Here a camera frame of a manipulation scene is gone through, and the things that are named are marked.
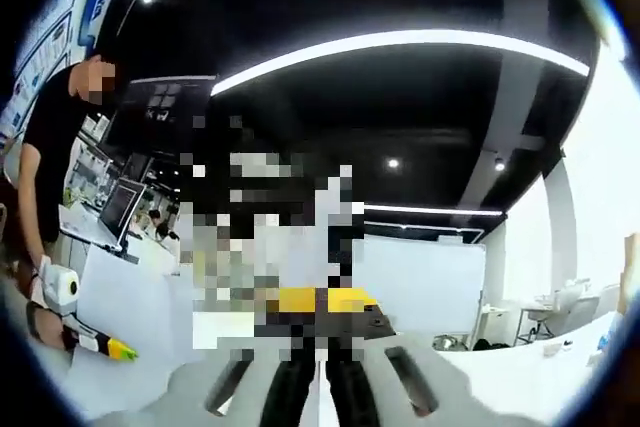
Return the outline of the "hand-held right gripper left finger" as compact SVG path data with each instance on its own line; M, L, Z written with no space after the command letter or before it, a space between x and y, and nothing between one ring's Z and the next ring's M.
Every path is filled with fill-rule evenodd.
M282 349L219 349L179 367L166 392L138 410L105 414L94 426L316 426L316 364Z

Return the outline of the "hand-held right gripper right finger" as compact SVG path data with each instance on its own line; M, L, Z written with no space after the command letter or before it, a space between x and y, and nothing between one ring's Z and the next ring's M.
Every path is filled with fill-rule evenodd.
M425 340L399 334L362 289L323 291L326 377L341 426L538 426L472 395Z

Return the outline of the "person's left hand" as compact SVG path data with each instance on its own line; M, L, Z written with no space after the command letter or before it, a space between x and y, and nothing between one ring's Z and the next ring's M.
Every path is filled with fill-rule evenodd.
M63 324L62 318L51 310L41 310L37 324L40 338L45 345L65 351L75 346L75 341Z

